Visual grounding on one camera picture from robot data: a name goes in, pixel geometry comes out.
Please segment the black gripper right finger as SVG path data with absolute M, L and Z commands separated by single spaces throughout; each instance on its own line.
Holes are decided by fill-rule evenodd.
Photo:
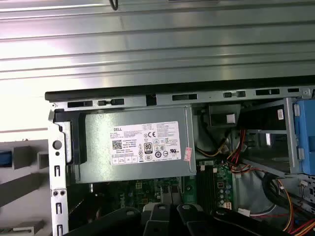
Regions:
M 286 232 L 226 208 L 211 213 L 196 206 L 177 206 L 179 228 L 185 236 L 285 236 Z

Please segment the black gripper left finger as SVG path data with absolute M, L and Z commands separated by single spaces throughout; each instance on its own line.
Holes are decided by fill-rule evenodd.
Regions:
M 155 204 L 148 214 L 127 206 L 68 232 L 67 236 L 167 236 L 173 204 Z

